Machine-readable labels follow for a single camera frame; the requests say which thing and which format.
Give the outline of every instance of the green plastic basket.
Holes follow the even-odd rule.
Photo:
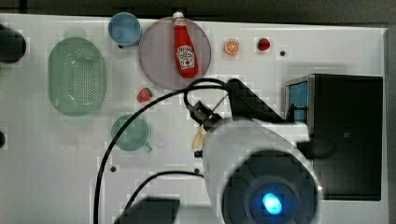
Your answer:
[[[61,113],[77,117],[93,112],[106,91],[105,61],[90,41],[71,37],[49,56],[49,98]]]

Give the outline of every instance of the ketchup label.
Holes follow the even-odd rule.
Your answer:
[[[177,48],[177,59],[181,69],[194,67],[194,52],[192,52],[192,48],[188,45]]]
[[[182,18],[182,17],[176,18],[176,19],[174,19],[174,25],[175,25],[175,26],[177,26],[177,25],[182,25],[182,26],[184,26],[184,25],[186,25],[186,21],[185,21],[184,18]]]

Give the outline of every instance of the black box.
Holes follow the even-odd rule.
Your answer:
[[[298,78],[286,83],[285,103],[318,144],[302,152],[313,160],[325,199],[380,201],[383,78]]]

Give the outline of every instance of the green mug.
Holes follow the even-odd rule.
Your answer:
[[[122,125],[131,117],[132,115],[124,115],[114,122],[113,127],[111,128],[111,136],[117,134]],[[135,151],[139,148],[143,147],[147,152],[152,150],[149,145],[149,125],[142,118],[137,117],[131,124],[125,129],[125,131],[120,136],[116,145],[122,150],[125,151]]]

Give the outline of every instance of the ketchup bottle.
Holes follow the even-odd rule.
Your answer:
[[[187,31],[186,21],[183,13],[176,12],[173,16],[174,22],[174,54],[178,73],[185,78],[192,78],[198,74],[198,62]]]

